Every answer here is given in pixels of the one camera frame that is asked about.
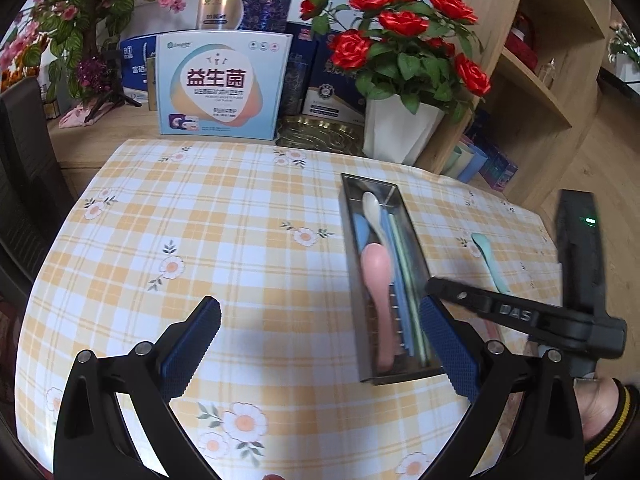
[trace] yellow plaid tablecloth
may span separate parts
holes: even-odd
[[[450,178],[273,146],[128,140],[72,209],[31,293],[15,393],[29,452],[52,469],[79,351],[118,355],[155,341],[209,294],[222,328],[171,407],[224,480],[416,479],[468,404],[446,376],[358,382],[341,172],[398,184],[434,275],[492,287],[470,238],[481,232],[514,294],[559,301],[556,250],[540,218]],[[522,334],[506,340],[524,346]],[[143,461],[162,471],[120,400]],[[481,466],[499,446],[496,434]]]

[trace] white flower pot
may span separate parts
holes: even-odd
[[[362,151],[376,160],[413,165],[443,117],[442,110],[424,103],[413,115],[397,94],[367,100]]]

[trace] wooden floor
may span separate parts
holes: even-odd
[[[578,153],[537,211],[551,234],[558,189],[595,193],[606,259],[607,311],[628,325],[625,355],[600,361],[598,369],[623,379],[640,371],[640,109],[606,90]]]

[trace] product box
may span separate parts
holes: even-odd
[[[332,63],[333,38],[330,32],[319,41],[302,113],[364,126],[366,100],[356,88],[355,73],[347,74]]]
[[[160,133],[273,139],[290,44],[248,30],[158,36]]]
[[[487,161],[480,168],[479,173],[491,189],[504,191],[504,187],[518,171],[518,167],[497,146],[481,134],[476,135],[474,143],[487,156]]]
[[[122,87],[125,95],[146,103],[146,58],[156,53],[156,35],[135,36],[120,42]]]
[[[284,32],[291,0],[200,0],[196,28]]]
[[[302,111],[311,68],[318,50],[318,37],[312,38],[311,26],[302,23],[287,23],[286,33],[291,34],[292,39],[279,114],[298,115]]]

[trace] cardboard box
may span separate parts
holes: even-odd
[[[122,88],[125,95],[139,103],[148,99],[146,89],[146,58],[156,52],[156,35],[135,36],[120,42]]]
[[[302,113],[364,126],[366,99],[356,88],[355,74],[332,63],[328,45],[333,38],[331,32],[320,40]]]
[[[290,44],[248,30],[158,36],[160,132],[273,139]]]
[[[298,115],[302,111],[306,89],[314,58],[318,50],[318,37],[311,37],[311,26],[303,23],[287,23],[287,34],[292,35],[289,60],[284,73],[280,115]]]

